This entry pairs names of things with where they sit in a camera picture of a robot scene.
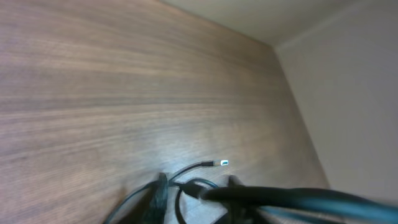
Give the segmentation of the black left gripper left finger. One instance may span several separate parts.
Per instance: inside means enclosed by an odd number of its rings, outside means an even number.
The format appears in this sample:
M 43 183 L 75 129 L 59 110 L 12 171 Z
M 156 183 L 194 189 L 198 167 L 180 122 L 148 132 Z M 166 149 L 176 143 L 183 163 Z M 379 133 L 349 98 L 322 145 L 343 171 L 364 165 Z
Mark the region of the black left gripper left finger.
M 169 181 L 163 172 L 119 224 L 163 224 L 169 198 Z

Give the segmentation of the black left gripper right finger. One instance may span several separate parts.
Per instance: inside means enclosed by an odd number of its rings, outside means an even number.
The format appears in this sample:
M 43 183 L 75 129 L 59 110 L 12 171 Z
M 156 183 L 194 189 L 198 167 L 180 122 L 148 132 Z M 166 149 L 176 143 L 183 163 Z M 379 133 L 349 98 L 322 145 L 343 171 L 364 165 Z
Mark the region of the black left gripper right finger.
M 219 217 L 214 224 L 258 224 L 261 223 L 261 215 L 256 208 L 249 207 L 241 201 L 235 199 L 227 199 L 225 190 L 216 190 L 217 194 L 214 201 L 221 203 L 227 212 Z

